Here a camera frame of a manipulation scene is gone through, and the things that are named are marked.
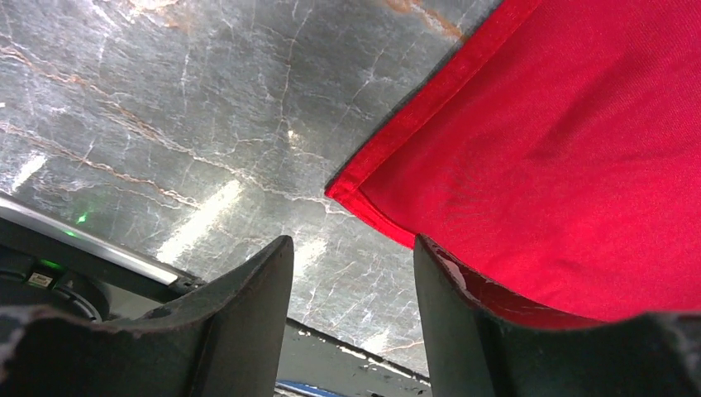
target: rust-colored stain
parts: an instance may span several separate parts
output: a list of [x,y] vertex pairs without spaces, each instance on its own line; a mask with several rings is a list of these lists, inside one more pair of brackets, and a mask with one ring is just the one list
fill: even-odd
[[453,22],[448,21],[438,11],[425,8],[422,0],[384,0],[385,5],[401,14],[417,14],[428,27],[439,31],[443,36],[465,42],[467,37]]

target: marble countertop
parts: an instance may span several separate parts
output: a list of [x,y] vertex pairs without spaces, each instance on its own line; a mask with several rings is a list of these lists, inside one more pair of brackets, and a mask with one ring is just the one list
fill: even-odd
[[0,0],[0,190],[427,372],[411,252],[323,187],[495,0]]

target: red cloth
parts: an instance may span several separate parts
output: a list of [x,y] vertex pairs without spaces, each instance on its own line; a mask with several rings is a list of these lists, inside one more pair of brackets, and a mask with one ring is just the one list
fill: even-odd
[[505,0],[327,195],[555,309],[701,309],[699,109],[698,0]]

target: green light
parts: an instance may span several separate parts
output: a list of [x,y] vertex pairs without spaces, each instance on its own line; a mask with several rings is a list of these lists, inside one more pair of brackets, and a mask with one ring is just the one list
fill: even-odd
[[42,265],[44,265],[44,266],[46,266],[46,267],[50,267],[50,268],[53,269],[53,270],[63,270],[63,269],[64,269],[64,268],[63,268],[61,265],[59,265],[58,263],[55,263],[55,262],[52,262],[52,261],[48,261],[48,260],[46,260],[46,259],[41,259],[41,260],[39,260],[39,263],[41,263]]
[[83,215],[81,215],[80,218],[78,218],[78,220],[75,221],[75,224],[79,225],[87,220],[88,220],[88,213],[83,213]]

